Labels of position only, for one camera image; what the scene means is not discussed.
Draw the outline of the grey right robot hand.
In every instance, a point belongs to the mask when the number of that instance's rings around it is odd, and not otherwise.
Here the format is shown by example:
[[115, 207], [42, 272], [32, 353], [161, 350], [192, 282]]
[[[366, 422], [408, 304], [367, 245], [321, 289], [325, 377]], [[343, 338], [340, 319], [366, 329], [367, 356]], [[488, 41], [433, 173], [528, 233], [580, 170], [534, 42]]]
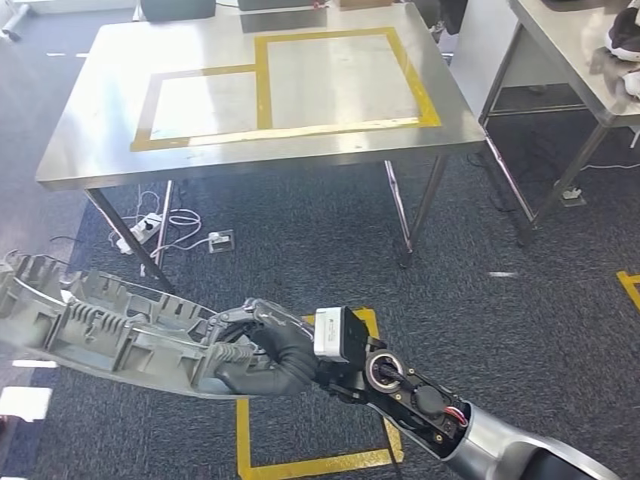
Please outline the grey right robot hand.
[[251, 298], [217, 317], [241, 327], [268, 359], [253, 367], [229, 362], [217, 367], [215, 377], [234, 394], [293, 396], [304, 391], [315, 378], [318, 360], [313, 350], [313, 329], [282, 306]]

